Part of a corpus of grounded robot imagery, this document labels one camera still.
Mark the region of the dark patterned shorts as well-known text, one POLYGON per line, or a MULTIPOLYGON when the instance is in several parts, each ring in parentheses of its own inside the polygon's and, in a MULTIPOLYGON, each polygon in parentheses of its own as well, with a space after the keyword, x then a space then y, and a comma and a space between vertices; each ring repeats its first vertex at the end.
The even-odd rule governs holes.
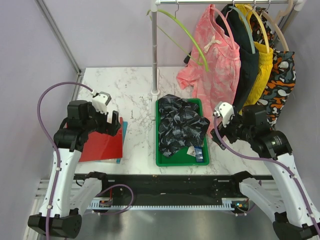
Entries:
POLYGON ((170 158, 184 147, 203 145, 210 121, 201 110, 198 98, 167 94, 158 100, 158 146, 164 157, 170 158))

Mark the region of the white blue price tag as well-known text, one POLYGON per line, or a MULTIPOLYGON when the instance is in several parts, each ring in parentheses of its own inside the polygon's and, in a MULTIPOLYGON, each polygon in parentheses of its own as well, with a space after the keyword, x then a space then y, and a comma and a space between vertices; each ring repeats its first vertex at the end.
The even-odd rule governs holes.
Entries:
POLYGON ((200 146, 190 146, 187 150, 187 154, 195 157, 197 163, 204 162, 203 150, 200 146))

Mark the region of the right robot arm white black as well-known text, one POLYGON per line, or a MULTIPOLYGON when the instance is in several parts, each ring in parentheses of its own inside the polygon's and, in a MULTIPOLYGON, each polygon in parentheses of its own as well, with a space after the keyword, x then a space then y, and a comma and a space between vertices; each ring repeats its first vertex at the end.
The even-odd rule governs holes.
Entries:
POLYGON ((272 222, 280 240, 308 240, 320 235, 320 211, 312 204, 295 164, 292 147, 281 131, 271 128, 262 106, 247 105, 239 114, 220 102, 213 113, 212 140, 243 159, 262 161, 281 199, 265 190, 249 172, 233 175, 238 192, 252 200, 272 222))

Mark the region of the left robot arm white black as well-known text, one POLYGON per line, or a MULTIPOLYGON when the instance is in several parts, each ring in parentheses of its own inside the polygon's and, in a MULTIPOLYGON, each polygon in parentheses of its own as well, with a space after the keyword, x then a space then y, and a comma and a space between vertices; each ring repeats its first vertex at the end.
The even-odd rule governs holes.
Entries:
POLYGON ((37 214, 28 218, 27 225, 51 237, 74 239, 78 236, 84 212, 92 200, 107 190, 105 173, 93 171, 86 175, 81 188, 71 196, 77 164, 91 133, 115 136, 121 128, 119 113, 96 110, 92 102, 71 101, 67 116, 53 136, 53 166, 43 203, 37 214))

